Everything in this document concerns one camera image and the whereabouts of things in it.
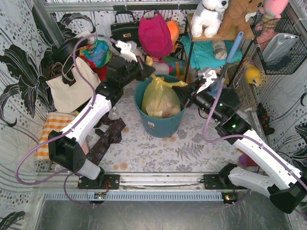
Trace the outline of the yellow trash bag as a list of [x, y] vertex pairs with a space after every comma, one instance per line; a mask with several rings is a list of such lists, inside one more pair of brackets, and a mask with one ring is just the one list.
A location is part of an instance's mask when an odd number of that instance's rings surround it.
[[188, 84], [179, 79], [170, 83], [160, 75], [151, 75], [152, 80], [143, 94], [141, 110], [150, 117], [170, 118], [182, 111], [180, 100], [172, 87]]

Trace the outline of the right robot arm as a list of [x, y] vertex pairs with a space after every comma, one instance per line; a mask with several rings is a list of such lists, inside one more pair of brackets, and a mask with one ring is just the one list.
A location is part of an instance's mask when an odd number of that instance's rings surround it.
[[241, 186], [269, 198], [280, 211], [290, 214], [307, 196], [307, 173], [280, 157], [237, 114], [240, 100], [231, 88], [220, 86], [216, 97], [209, 95], [208, 84], [198, 80], [181, 83], [173, 90], [185, 107], [191, 104], [208, 117], [203, 127], [203, 138], [208, 143], [228, 141], [248, 155], [266, 175], [259, 175], [228, 164], [219, 172], [224, 186]]

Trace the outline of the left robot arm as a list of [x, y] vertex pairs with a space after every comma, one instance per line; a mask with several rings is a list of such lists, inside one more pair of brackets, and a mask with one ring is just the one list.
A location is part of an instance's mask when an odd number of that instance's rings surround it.
[[109, 180], [98, 165], [95, 154], [85, 154], [82, 144], [89, 132], [108, 121], [108, 112], [123, 95], [123, 88], [133, 80], [143, 81], [155, 72], [153, 65], [140, 57], [128, 63], [122, 57], [111, 59], [106, 78], [96, 88], [93, 97], [76, 118], [61, 131], [51, 131], [48, 136], [49, 159], [79, 176], [80, 189], [108, 189]]

